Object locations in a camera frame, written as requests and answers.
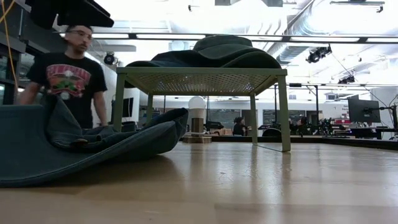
eyeglasses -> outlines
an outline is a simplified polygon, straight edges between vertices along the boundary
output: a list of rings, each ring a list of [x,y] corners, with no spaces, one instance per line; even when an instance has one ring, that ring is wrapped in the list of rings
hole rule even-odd
[[[71,30],[69,33],[78,34],[81,38],[87,37],[88,40],[92,40],[93,36],[91,34],[86,34],[84,31],[81,30]]]

table leg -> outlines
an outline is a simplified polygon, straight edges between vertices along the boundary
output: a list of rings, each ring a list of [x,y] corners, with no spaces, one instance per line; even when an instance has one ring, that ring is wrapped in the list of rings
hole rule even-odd
[[[115,95],[114,113],[113,113],[113,128],[117,131],[122,130],[123,95],[124,95],[125,81],[126,81],[126,75],[118,74],[118,79],[116,80],[116,95]]]
[[[252,143],[257,144],[257,115],[256,115],[256,95],[250,94],[250,120],[251,120],[251,134],[252,134]]]
[[[289,109],[287,106],[286,78],[278,77],[279,88],[279,122],[282,131],[282,152],[290,151]]]
[[[149,122],[152,119],[152,107],[154,105],[154,96],[152,93],[148,94],[148,105],[147,105],[147,121],[146,123],[149,124]]]

graphic print on t-shirt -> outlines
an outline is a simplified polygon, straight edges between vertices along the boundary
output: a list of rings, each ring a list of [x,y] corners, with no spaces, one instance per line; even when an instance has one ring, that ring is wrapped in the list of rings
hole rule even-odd
[[[47,80],[50,83],[48,93],[60,95],[63,100],[71,96],[81,98],[91,74],[73,65],[50,65],[47,67]]]

green metal table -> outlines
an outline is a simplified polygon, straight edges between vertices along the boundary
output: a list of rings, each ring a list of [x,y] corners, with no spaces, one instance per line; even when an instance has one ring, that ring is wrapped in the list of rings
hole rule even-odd
[[[287,70],[273,68],[117,68],[114,128],[121,130],[124,83],[148,94],[147,122],[152,119],[155,95],[250,96],[252,143],[257,144],[256,95],[275,83],[279,87],[282,152],[290,151]]]

wooden floor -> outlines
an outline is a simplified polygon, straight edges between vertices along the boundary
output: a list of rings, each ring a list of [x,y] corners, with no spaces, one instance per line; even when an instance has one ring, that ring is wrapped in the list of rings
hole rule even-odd
[[[1,223],[397,223],[398,153],[293,144],[179,144],[46,187],[0,189]]]

